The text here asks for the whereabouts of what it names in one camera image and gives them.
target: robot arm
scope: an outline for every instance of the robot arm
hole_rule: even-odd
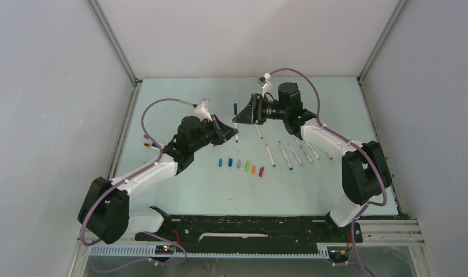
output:
[[[233,118],[234,123],[263,124],[267,119],[281,119],[289,134],[321,147],[340,160],[344,194],[336,207],[327,213],[325,221],[333,232],[347,226],[372,197],[381,193],[380,185],[370,168],[365,168],[365,158],[349,143],[327,131],[317,121],[316,115],[303,108],[296,83],[283,83],[278,87],[278,100],[264,97],[265,88],[271,84],[269,75],[259,79],[263,94],[253,93],[248,105]],[[361,147],[376,165],[385,188],[392,184],[385,157],[379,143],[367,144],[351,141]]]
[[[165,179],[183,172],[194,160],[194,153],[202,147],[221,145],[237,134],[208,112],[209,100],[203,99],[195,108],[196,116],[182,119],[178,133],[163,148],[158,162],[149,162],[138,169],[110,181],[99,177],[91,183],[88,194],[78,215],[83,223],[87,212],[107,190],[122,182],[98,204],[88,223],[92,231],[107,244],[117,241],[124,233],[142,231],[155,232],[162,224],[163,217],[154,209],[129,211],[129,203],[146,190]]]

